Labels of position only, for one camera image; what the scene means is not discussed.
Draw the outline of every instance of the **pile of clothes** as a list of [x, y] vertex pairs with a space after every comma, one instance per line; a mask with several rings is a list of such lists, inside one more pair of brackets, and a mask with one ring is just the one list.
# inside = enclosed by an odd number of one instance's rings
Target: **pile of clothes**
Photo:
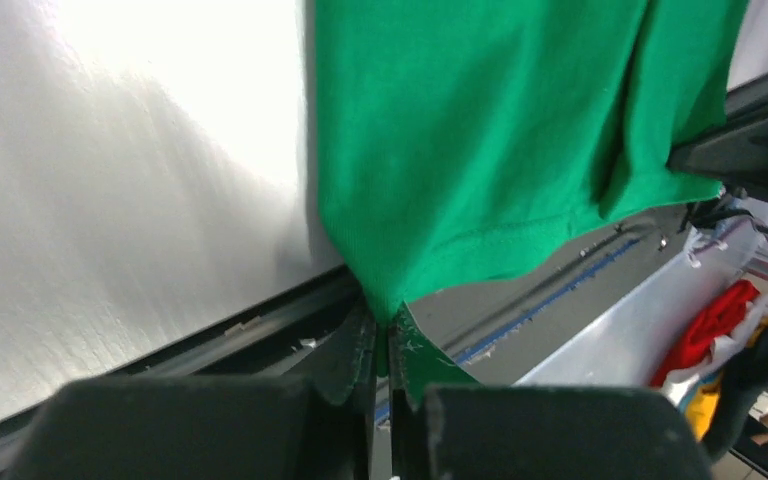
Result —
[[684, 413], [712, 461], [725, 455], [768, 390], [768, 295], [747, 280], [729, 287], [693, 319], [650, 385]]

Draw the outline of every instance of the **green fabric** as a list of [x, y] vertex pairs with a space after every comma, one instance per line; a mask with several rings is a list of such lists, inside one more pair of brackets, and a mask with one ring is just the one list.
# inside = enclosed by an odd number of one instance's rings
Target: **green fabric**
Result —
[[316, 2], [319, 208], [379, 322], [566, 240], [714, 196], [735, 0]]

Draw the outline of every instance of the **green cloth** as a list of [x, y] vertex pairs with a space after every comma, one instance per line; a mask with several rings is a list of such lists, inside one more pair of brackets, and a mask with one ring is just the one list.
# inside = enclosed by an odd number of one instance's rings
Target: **green cloth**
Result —
[[740, 0], [316, 2], [319, 208], [381, 323], [713, 197], [671, 145], [725, 120]]

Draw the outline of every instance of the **red cloth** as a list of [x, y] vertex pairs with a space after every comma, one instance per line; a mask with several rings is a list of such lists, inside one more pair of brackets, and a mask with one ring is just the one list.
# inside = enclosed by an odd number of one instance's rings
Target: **red cloth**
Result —
[[649, 385], [660, 388], [671, 371], [689, 368], [704, 360], [714, 339], [728, 334], [743, 321], [746, 302], [754, 300], [758, 293], [748, 280], [740, 280], [714, 299], [673, 345]]

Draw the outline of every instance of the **white cloth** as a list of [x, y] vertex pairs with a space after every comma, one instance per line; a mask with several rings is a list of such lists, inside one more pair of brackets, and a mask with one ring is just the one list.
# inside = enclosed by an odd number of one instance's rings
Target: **white cloth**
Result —
[[683, 370], [673, 370], [667, 374], [663, 393], [673, 405], [678, 405], [693, 385], [720, 369], [729, 359], [737, 355], [749, 342], [752, 332], [758, 328], [761, 319], [768, 315], [768, 294], [755, 299], [747, 305], [746, 316], [728, 335], [714, 339], [705, 360]]

